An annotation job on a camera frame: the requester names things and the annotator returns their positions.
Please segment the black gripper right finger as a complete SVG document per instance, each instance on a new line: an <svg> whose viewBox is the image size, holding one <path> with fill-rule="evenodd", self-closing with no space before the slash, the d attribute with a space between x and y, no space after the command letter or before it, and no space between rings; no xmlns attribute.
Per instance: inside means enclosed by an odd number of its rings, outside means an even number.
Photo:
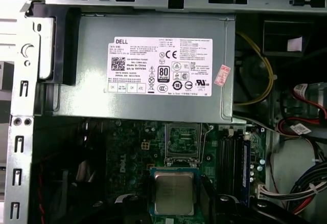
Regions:
<svg viewBox="0 0 327 224"><path fill-rule="evenodd" d="M207 176L200 177L199 206L205 223L285 223L301 224L306 220L263 199L252 199L249 206L232 195L217 194Z"/></svg>

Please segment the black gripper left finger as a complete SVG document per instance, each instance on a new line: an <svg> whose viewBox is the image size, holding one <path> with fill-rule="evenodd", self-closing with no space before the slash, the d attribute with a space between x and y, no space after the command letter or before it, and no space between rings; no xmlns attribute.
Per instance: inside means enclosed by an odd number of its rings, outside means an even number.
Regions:
<svg viewBox="0 0 327 224"><path fill-rule="evenodd" d="M152 223L150 192L110 196L104 181L64 180L51 200L51 223Z"/></svg>

